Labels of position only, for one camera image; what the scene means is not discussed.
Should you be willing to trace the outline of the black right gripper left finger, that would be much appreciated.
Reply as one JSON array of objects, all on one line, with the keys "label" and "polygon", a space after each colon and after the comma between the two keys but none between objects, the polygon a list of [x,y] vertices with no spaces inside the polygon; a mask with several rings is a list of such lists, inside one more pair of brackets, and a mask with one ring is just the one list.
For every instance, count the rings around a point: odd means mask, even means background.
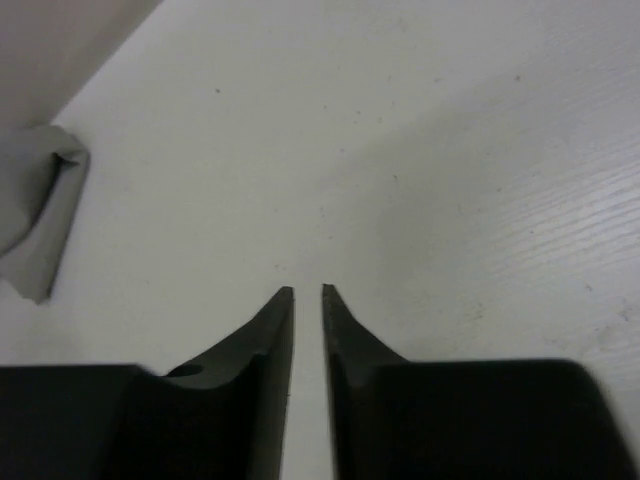
[{"label": "black right gripper left finger", "polygon": [[132,364],[5,366],[5,479],[276,479],[294,291],[157,375]]}]

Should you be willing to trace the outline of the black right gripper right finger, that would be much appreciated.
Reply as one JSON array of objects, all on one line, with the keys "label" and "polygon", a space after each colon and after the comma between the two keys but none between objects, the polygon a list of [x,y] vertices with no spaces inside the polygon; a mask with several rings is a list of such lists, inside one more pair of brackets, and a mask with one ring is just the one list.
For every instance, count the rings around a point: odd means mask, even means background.
[{"label": "black right gripper right finger", "polygon": [[339,479],[635,479],[601,389],[564,359],[417,362],[322,288]]}]

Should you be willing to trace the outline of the grey cloth placemat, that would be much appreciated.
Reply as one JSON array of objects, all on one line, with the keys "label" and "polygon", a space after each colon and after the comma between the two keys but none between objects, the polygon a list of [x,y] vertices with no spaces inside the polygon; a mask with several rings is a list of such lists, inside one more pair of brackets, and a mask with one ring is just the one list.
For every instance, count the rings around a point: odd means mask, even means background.
[{"label": "grey cloth placemat", "polygon": [[1,279],[36,304],[51,295],[89,165],[59,126],[1,134]]}]

